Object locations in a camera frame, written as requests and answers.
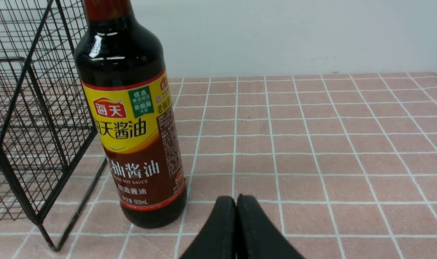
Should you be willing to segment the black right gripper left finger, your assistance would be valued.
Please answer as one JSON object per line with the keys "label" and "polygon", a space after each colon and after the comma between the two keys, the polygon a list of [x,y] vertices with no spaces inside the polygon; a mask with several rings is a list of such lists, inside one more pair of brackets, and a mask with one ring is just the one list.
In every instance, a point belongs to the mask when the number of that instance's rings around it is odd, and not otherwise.
{"label": "black right gripper left finger", "polygon": [[234,259],[236,205],[232,197],[220,196],[196,238],[181,259]]}

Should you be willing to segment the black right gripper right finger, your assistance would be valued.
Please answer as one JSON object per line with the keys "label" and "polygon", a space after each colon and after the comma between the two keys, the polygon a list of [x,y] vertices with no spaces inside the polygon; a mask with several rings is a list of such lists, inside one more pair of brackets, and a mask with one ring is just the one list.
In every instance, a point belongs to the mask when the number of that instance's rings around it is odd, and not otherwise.
{"label": "black right gripper right finger", "polygon": [[303,259],[251,195],[237,198],[237,259]]}

